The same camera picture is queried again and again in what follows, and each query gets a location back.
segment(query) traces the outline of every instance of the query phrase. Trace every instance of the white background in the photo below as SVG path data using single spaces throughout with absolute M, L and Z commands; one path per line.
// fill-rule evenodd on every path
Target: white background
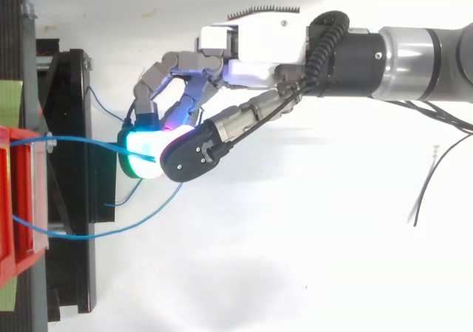
M 302 8 L 307 23 L 343 10 L 353 27 L 458 28 L 472 0 L 35 0 L 37 37 L 94 59 L 92 85 L 124 116 L 142 71 L 192 50 L 201 26 L 258 4 Z M 180 85 L 169 99 L 178 97 Z M 206 116 L 248 92 L 222 92 Z M 445 104 L 473 119 L 473 105 Z M 94 138 L 120 124 L 93 104 Z M 419 226 L 406 218 L 455 129 L 390 104 L 304 99 L 184 185 L 163 213 L 100 239 L 98 304 L 62 309 L 62 331 L 472 331 L 473 141 L 434 176 Z M 117 200 L 135 182 L 118 170 Z M 108 231 L 133 223 L 174 191 L 145 182 Z

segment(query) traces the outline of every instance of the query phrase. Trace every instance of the blue wire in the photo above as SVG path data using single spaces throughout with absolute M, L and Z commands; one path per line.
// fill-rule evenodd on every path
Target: blue wire
M 115 119 L 118 119 L 118 120 L 121 121 L 122 123 L 125 122 L 124 119 L 122 119 L 122 118 L 120 118 L 119 116 L 115 115 L 113 112 L 110 112 L 109 110 L 106 109 L 106 107 L 104 107 L 104 106 L 102 105 L 101 101 L 98 100 L 98 96 L 95 94 L 94 89 L 93 89 L 91 86 L 88 86 L 88 87 L 86 88 L 85 94 L 87 94 L 88 91 L 90 91 L 90 92 L 94 95 L 95 100 L 97 101 L 98 105 L 100 105 L 101 108 L 104 110 L 104 112 L 106 112 L 107 114 L 110 114 L 111 116 L 113 116 Z
M 157 214 L 159 214 L 159 212 L 161 210 L 163 210 L 166 205 L 169 204 L 169 202 L 176 196 L 176 194 L 178 193 L 178 191 L 181 189 L 181 187 L 183 186 L 183 183 L 180 183 L 179 186 L 177 186 L 176 190 L 174 190 L 174 193 L 171 194 L 171 196 L 155 211 L 153 211 L 150 215 L 148 215 L 147 217 L 145 217 L 144 219 L 138 221 L 137 223 L 134 223 L 133 225 L 130 225 L 130 226 L 127 226 L 127 227 L 124 227 L 124 228 L 119 228 L 118 230 L 113 230 L 113 231 L 108 231 L 108 232 L 104 232 L 102 234 L 93 234 L 93 235 L 84 235 L 84 236 L 80 236 L 80 235 L 71 235 L 71 234 L 58 234 L 56 232 L 52 232 L 52 231 L 48 231 L 48 230 L 43 230 L 42 228 L 39 228 L 37 226 L 34 226 L 32 225 L 31 223 L 28 223 L 27 221 L 24 221 L 22 219 L 20 219 L 19 217 L 17 216 L 14 216 L 13 215 L 13 219 L 17 222 L 17 223 L 20 223 L 28 228 L 31 228 L 32 230 L 34 231 L 37 231 L 37 232 L 40 232 L 42 234 L 47 234 L 48 236 L 50 237 L 55 237 L 55 238 L 64 238 L 65 240 L 94 240 L 96 238 L 99 238 L 99 237 L 105 237 L 105 236 L 110 236 L 112 234 L 119 234 L 121 232 L 125 232 L 125 231 L 128 231 L 128 230 L 131 230 L 132 228 L 135 228 L 139 225 L 141 225 L 142 223 L 145 223 L 146 221 L 148 221 L 149 219 L 151 219 L 152 217 L 156 216 Z
M 139 153 L 136 153 L 136 152 L 130 152 L 126 149 L 123 149 L 123 148 L 121 148 L 119 146 L 116 146 L 116 145 L 112 145 L 112 144 L 107 143 L 107 142 L 97 141 L 97 140 L 93 140 L 91 138 L 80 138 L 78 136 L 45 136 L 45 137 L 42 137 L 42 138 L 24 138 L 22 140 L 10 142 L 10 147 L 26 145 L 28 143 L 49 141 L 49 140 L 61 140 L 61 141 L 75 141 L 75 142 L 91 143 L 93 145 L 102 146 L 106 149 L 109 149 L 113 152 L 117 152 L 121 155 L 126 155 L 126 156 L 131 155 L 131 156 L 136 156 L 136 157 L 142 158 L 144 160 L 148 160 L 149 162 L 156 162 L 156 159 L 153 156 L 142 155 L 142 154 L 139 154 Z
M 141 178 L 137 185 L 133 188 L 133 190 L 130 192 L 130 194 L 128 195 L 128 197 L 126 197 L 126 199 L 124 201 L 122 201 L 121 203 L 116 203 L 116 204 L 104 204 L 104 206 L 107 206 L 109 208 L 116 208 L 117 206 L 122 206 L 122 205 L 125 205 L 128 200 L 130 200 L 130 197 L 132 197 L 132 195 L 136 192 L 136 189 L 138 189 L 138 186 L 140 186 L 141 182 L 143 182 L 143 178 Z

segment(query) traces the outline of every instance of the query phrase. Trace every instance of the serrated edge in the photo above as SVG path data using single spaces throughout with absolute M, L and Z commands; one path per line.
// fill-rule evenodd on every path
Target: serrated edge
M 228 14 L 227 20 L 235 20 L 242 18 L 243 16 L 249 16 L 255 13 L 264 13 L 264 12 L 277 12 L 277 13 L 299 13 L 299 7 L 278 7 L 274 5 L 259 5 L 255 7 L 250 7 L 246 10 L 240 10 L 239 12 Z

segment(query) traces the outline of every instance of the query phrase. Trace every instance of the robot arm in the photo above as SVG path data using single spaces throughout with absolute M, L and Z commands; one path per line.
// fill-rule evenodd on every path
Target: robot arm
M 157 119 L 148 115 L 156 113 L 152 99 L 172 77 L 188 82 L 161 121 L 167 129 L 196 125 L 196 111 L 220 87 L 269 89 L 174 140 L 160 156 L 166 175 L 183 182 L 208 172 L 235 143 L 290 112 L 302 94 L 380 101 L 472 99 L 473 24 L 462 30 L 339 29 L 340 38 L 329 37 L 327 43 L 327 35 L 335 35 L 332 16 L 326 13 L 307 27 L 298 9 L 251 8 L 204 27 L 196 52 L 166 54 L 155 64 L 135 87 L 138 124 L 138 118 L 144 123 Z M 324 58 L 314 58 L 314 50 Z M 314 67 L 317 82 L 308 87 Z

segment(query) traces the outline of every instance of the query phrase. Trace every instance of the black metal frame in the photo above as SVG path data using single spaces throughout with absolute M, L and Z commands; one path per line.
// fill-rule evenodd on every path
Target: black metal frame
M 37 40 L 37 53 L 51 55 L 50 68 L 38 71 L 39 100 L 55 135 L 92 137 L 87 54 L 58 51 L 58 40 Z M 94 234 L 93 223 L 115 220 L 116 154 L 83 143 L 59 142 L 49 158 L 49 222 L 66 233 Z M 80 314 L 95 307 L 95 241 L 50 239 L 46 252 L 48 320 L 59 307 L 77 305 Z
M 40 40 L 36 49 L 28 7 L 27 0 L 0 0 L 0 79 L 23 81 L 19 127 L 90 138 L 87 55 L 59 52 L 58 40 Z M 37 72 L 36 56 L 47 53 L 49 69 Z M 47 161 L 50 224 L 88 235 L 93 223 L 115 220 L 115 209 L 103 205 L 115 200 L 115 172 L 113 152 L 60 142 Z M 95 241 L 50 239 L 45 257 L 18 276 L 16 308 L 0 313 L 0 331 L 47 332 L 48 320 L 60 319 L 60 306 L 89 313 L 95 304 Z
M 35 22 L 27 0 L 0 0 L 0 79 L 22 81 L 19 127 L 39 131 Z M 47 332 L 45 259 L 18 276 L 16 307 L 0 313 L 0 331 Z

